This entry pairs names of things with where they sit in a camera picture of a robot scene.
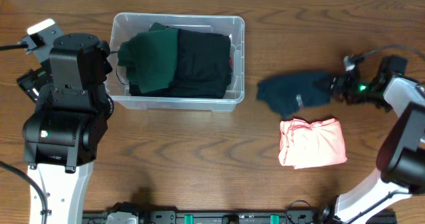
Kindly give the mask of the dark teal garment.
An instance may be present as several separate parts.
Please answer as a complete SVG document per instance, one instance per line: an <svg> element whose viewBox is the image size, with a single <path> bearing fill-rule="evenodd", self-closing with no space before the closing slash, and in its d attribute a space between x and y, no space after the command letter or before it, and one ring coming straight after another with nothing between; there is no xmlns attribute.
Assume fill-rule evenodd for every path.
<svg viewBox="0 0 425 224"><path fill-rule="evenodd" d="M317 85L329 77L328 72L318 70L271 76L257 84L256 99L265 102L272 112L282 118L289 118L301 108L330 103L330 94Z"/></svg>

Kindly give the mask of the coral pink garment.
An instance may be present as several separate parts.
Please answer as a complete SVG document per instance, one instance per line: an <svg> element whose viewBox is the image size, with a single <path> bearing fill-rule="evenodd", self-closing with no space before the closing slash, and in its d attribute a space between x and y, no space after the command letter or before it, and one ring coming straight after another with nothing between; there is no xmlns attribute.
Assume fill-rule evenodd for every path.
<svg viewBox="0 0 425 224"><path fill-rule="evenodd" d="M280 134L281 166L318 168L347 161L341 125L335 118L312 123L296 118L282 121Z"/></svg>

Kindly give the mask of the clear plastic storage container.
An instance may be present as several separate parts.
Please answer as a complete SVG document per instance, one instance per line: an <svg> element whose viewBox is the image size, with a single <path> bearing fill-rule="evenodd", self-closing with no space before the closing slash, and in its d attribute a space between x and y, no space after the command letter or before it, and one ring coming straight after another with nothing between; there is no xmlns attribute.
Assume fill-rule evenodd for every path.
<svg viewBox="0 0 425 224"><path fill-rule="evenodd" d="M229 15L172 15L153 13L119 13L114 17L110 38L110 49L118 51L121 44L138 33L147 32L154 23L202 33L218 33L230 38L232 59L232 81L222 99L208 98L166 98L131 96L129 93L126 69L118 66L117 54L110 55L108 61L113 72L104 82L112 100L127 109L183 109L232 112L244 100L244 30L242 17Z"/></svg>

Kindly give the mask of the black garment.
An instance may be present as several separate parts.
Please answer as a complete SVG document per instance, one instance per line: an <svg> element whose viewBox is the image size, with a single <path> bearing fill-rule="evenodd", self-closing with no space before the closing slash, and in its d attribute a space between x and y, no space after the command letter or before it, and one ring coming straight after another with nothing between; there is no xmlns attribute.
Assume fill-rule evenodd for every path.
<svg viewBox="0 0 425 224"><path fill-rule="evenodd" d="M167 88L142 92L129 85L132 96L221 99L232 81L230 37L179 30L177 70Z"/></svg>

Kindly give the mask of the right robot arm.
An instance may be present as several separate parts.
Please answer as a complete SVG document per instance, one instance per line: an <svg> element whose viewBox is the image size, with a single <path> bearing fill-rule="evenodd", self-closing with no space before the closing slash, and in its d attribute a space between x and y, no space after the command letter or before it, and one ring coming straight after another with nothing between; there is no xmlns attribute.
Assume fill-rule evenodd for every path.
<svg viewBox="0 0 425 224"><path fill-rule="evenodd" d="M405 76L407 61L384 57L371 82L360 80L364 55L346 56L345 72L328 90L349 104L370 102L398 116L383 142L376 167L351 191L338 195L316 215L316 223L366 223L392 204L424 194L424 87Z"/></svg>

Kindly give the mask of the dark green garment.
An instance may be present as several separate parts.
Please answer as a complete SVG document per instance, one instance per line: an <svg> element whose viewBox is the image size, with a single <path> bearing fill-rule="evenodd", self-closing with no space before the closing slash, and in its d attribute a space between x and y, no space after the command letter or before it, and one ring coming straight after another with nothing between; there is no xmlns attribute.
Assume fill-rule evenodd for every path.
<svg viewBox="0 0 425 224"><path fill-rule="evenodd" d="M174 80L177 70L179 32L154 23L147 32L123 42L118 50L118 66L126 69L130 85L145 94L163 90Z"/></svg>

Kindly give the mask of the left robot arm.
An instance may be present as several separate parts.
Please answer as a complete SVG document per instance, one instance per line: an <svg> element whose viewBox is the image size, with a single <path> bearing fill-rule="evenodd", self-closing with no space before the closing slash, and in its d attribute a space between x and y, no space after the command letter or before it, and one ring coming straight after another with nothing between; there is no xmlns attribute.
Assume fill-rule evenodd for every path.
<svg viewBox="0 0 425 224"><path fill-rule="evenodd" d="M97 147L113 100L104 85L112 67L106 41L90 34L28 35L22 42L42 66L18 79L35 102L24 123L31 184L30 223L81 223Z"/></svg>

